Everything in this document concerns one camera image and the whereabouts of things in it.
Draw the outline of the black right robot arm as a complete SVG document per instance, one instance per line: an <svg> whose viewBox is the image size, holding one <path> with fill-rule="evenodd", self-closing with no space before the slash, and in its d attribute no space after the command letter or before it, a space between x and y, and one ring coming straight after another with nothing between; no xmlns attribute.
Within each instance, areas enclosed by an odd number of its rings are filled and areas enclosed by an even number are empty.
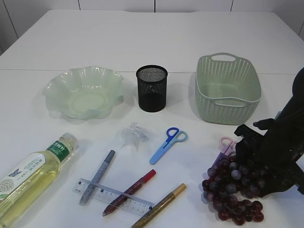
<svg viewBox="0 0 304 228"><path fill-rule="evenodd" d="M242 124L234 134L242 140L236 144L236 160L257 161L266 167L270 178L259 192L264 197L297 186L304 192L304 172L296 163L304 154L304 71L296 75L292 98L276 116L253 125L266 133L261 135Z"/></svg>

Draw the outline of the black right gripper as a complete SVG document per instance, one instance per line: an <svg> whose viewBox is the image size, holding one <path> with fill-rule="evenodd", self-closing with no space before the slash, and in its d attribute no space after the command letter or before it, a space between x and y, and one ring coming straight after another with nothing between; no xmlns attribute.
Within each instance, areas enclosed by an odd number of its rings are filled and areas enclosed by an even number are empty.
<svg viewBox="0 0 304 228"><path fill-rule="evenodd" d="M242 140L236 145L237 159L253 159L267 166L271 173L259 197L263 198L276 192L284 192L292 186L304 193L304 171L296 162L304 154L304 124L295 121L264 119L254 122L253 126L266 130L261 135L242 124L235 135Z"/></svg>

